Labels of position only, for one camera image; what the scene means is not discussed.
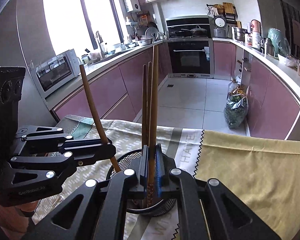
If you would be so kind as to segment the person's left hand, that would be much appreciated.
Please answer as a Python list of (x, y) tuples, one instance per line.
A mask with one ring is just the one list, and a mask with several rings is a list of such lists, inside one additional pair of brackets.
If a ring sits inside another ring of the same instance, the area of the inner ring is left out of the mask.
[(19, 210), (24, 216), (31, 217), (35, 213), (39, 204), (40, 200), (36, 200), (34, 202), (17, 205), (15, 206), (15, 208)]

